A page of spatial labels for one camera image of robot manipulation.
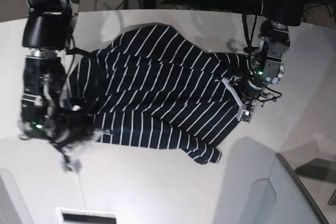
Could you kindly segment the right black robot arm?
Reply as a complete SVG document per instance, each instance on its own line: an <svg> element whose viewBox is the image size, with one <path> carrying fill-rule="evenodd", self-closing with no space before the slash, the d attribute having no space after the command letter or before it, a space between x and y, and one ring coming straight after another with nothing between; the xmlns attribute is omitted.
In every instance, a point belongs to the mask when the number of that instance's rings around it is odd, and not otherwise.
<svg viewBox="0 0 336 224"><path fill-rule="evenodd" d="M81 55L90 63L91 53L73 44L80 0L28 0L29 14L22 46L30 53L25 57L23 95L18 127L20 139L47 140L61 155L62 167L78 173L80 155L103 130L93 124L87 104L76 101L64 108L61 96L68 80L58 56Z"/></svg>

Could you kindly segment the grey robot base cover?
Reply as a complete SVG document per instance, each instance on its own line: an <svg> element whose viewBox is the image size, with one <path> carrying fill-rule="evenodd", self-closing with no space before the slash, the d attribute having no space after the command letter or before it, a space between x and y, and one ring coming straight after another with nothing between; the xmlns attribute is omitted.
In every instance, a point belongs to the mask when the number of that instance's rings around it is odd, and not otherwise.
<svg viewBox="0 0 336 224"><path fill-rule="evenodd" d="M13 174L1 168L1 223L34 223Z"/></svg>
<svg viewBox="0 0 336 224"><path fill-rule="evenodd" d="M244 137L228 152L213 223L328 223L285 158Z"/></svg>

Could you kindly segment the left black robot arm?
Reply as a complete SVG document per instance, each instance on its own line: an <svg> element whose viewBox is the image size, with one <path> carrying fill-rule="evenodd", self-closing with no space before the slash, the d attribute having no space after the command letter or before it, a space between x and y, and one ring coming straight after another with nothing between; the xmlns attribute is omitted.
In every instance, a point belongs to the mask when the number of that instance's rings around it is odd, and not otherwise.
<svg viewBox="0 0 336 224"><path fill-rule="evenodd" d="M252 37L243 21L247 40L247 68L230 63L222 83L235 99L238 121L249 122L257 105L276 102L282 94L271 88L282 79L283 55L290 47L289 27L301 24L305 0L262 0L259 46L251 46Z"/></svg>

